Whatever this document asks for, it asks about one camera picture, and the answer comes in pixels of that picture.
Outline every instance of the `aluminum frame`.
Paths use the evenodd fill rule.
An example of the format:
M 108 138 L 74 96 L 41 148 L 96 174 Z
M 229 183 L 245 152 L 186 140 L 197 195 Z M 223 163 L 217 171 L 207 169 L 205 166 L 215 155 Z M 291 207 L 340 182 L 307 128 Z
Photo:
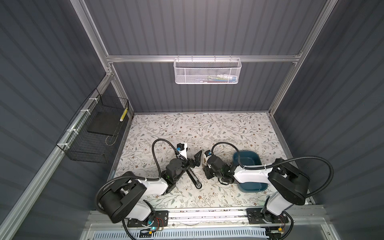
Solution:
M 97 86 L 97 91 L 93 91 L 88 101 L 84 104 L 82 110 L 88 109 L 99 93 L 102 94 L 105 92 L 112 78 L 113 75 L 108 72 L 100 82 L 99 86 Z M 85 111 L 80 111 L 69 126 L 69 129 L 75 127 L 84 114 L 86 114 Z M 60 139 L 59 144 L 65 143 L 70 135 L 71 132 L 66 131 Z M 14 237 L 64 156 L 65 153 L 58 146 L 55 146 L 44 164 L 29 183 L 28 187 L 20 196 L 19 200 L 17 200 L 16 204 L 4 219 L 3 223 L 0 225 L 1 240 L 11 240 Z
M 277 95 L 275 99 L 272 102 L 272 105 L 269 108 L 269 112 L 271 115 L 274 115 L 276 113 L 277 108 L 279 107 L 281 101 L 283 100 L 286 92 L 288 91 L 289 87 L 291 86 L 291 83 L 293 82 L 294 78 L 296 77 L 297 73 L 299 72 L 301 66 L 303 65 L 304 60 L 307 58 L 309 51 L 311 50 L 314 42 L 316 41 L 317 37 L 319 36 L 322 28 L 325 25 L 325 22 L 327 22 L 333 8 L 337 4 L 338 0 L 327 0 L 324 7 L 322 8 L 315 24 L 313 25 L 313 28 L 311 29 L 307 39 L 304 42 L 304 45 L 301 49 L 300 59 L 297 63 L 292 65 L 291 69 L 289 70 L 287 76 L 285 77 L 285 80 L 283 84 L 281 85 L 279 91 L 277 92 Z
M 300 55 L 236 55 L 236 56 L 156 56 L 156 55 L 108 55 L 106 57 L 109 63 L 173 63 L 177 61 L 205 61 L 207 58 L 217 61 L 231 61 L 232 59 L 240 58 L 243 63 L 297 63 L 300 60 Z
M 124 87 L 120 81 L 119 76 L 117 75 L 116 69 L 113 64 L 107 61 L 108 51 L 101 39 L 99 31 L 96 28 L 96 25 L 92 19 L 91 13 L 88 10 L 87 5 L 84 0 L 71 0 L 71 4 L 75 9 L 77 16 L 80 19 L 81 24 L 83 25 L 85 32 L 87 33 L 89 40 L 92 43 L 93 48 L 95 49 L 101 64 L 104 67 L 106 72 L 112 71 L 115 76 L 114 81 L 112 81 L 112 86 L 115 89 L 119 98 L 126 98 L 129 102 L 129 114 L 133 116 L 134 109 L 132 108 L 131 102 L 124 90 Z
M 156 209 L 168 210 L 168 228 L 225 228 L 225 227 L 265 227 L 278 224 L 249 224 L 245 209 L 250 207 L 215 207 L 189 209 Z M 294 205 L 287 212 L 292 216 L 295 225 L 322 225 L 327 232 L 334 231 L 329 217 L 322 205 Z M 95 231 L 121 230 L 121 223 L 111 223 L 107 215 L 91 211 L 80 240 L 92 239 Z

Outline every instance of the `yellow object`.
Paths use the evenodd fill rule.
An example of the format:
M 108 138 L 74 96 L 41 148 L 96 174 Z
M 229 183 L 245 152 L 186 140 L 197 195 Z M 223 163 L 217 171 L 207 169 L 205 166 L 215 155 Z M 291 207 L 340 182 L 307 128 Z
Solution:
M 125 115 L 127 115 L 127 112 L 128 112 L 128 108 L 125 108 L 124 112 L 121 115 L 120 122 L 122 122 L 124 120 L 124 117 L 125 117 Z

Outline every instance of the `black mounting plate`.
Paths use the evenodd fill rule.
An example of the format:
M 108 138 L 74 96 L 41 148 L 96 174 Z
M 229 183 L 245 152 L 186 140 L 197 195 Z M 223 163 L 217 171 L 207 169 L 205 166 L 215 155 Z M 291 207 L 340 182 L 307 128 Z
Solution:
M 264 219 L 262 218 L 263 214 L 261 213 L 262 208 L 249 208 L 246 209 L 247 211 L 247 218 L 249 221 L 249 224 L 266 224 L 268 222 L 265 222 Z M 283 223 L 288 223 L 288 217 L 286 214 L 281 214 L 282 218 L 280 217 L 281 221 Z M 279 218 L 274 219 L 273 223 L 281 223 Z
M 166 227 L 168 225 L 168 211 L 156 211 L 155 212 L 155 217 L 156 218 L 160 218 L 162 219 L 163 221 L 160 220 L 159 224 L 160 224 L 160 227 Z M 153 221 L 153 224 L 151 226 L 155 226 L 157 227 L 157 219 L 154 219 Z M 131 219 L 131 220 L 128 220 L 128 223 L 127 223 L 127 227 L 144 227 L 146 226 L 146 222 L 144 221 L 139 221 L 137 219 Z

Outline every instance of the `patterned table surface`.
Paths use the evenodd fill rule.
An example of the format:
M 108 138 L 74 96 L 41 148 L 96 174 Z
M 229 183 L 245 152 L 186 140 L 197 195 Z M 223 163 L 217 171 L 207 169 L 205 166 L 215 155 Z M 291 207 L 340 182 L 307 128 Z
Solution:
M 286 159 L 267 113 L 136 115 L 115 177 L 126 171 L 133 171 L 143 177 L 157 177 L 151 152 L 152 142 L 157 138 L 167 139 L 174 146 L 179 142 L 188 143 L 190 158 L 201 149 L 204 152 L 215 143 L 226 141 L 239 150 L 256 152 L 263 164 L 274 162 L 280 157 Z M 228 145 L 218 145 L 215 148 L 215 154 L 228 164 L 232 163 L 234 152 Z M 156 143 L 155 153 L 161 170 L 174 158 L 173 150 L 165 142 Z M 171 193 L 149 195 L 145 199 L 158 209 L 260 206 L 276 191 L 269 184 L 264 192 L 244 193 L 235 184 L 220 184 L 216 177 L 208 180 L 202 169 L 203 164 L 192 169 L 203 185 L 200 190 L 184 174 Z

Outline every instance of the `white mesh basket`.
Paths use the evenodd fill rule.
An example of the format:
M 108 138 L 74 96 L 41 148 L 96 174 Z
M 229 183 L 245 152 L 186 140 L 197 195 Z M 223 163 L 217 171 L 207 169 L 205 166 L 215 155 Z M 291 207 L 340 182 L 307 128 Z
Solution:
M 175 82 L 177 84 L 236 84 L 239 80 L 239 58 L 175 58 Z

